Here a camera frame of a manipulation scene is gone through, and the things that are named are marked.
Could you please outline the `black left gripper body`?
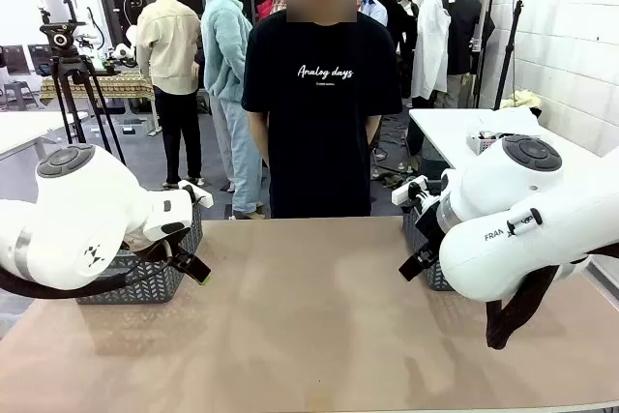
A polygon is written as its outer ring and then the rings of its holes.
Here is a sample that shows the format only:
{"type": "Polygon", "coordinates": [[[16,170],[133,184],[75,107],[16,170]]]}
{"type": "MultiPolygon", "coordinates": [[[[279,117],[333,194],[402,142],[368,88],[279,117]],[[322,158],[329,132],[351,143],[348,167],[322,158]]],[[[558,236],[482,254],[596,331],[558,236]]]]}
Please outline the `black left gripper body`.
{"type": "Polygon", "coordinates": [[[124,239],[124,250],[137,257],[140,262],[166,262],[179,253],[181,233],[163,237],[154,242],[124,239]]]}

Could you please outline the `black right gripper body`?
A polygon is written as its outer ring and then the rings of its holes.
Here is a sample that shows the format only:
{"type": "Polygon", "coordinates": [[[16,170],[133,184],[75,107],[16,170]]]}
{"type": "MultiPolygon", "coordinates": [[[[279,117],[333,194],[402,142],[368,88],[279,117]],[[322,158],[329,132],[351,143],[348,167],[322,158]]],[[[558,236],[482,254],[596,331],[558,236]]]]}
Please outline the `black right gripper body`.
{"type": "Polygon", "coordinates": [[[418,217],[415,226],[426,238],[426,242],[416,252],[416,259],[420,264],[433,264],[438,259],[438,253],[445,232],[441,228],[437,210],[440,206],[440,198],[432,196],[422,202],[422,213],[418,217]]]}

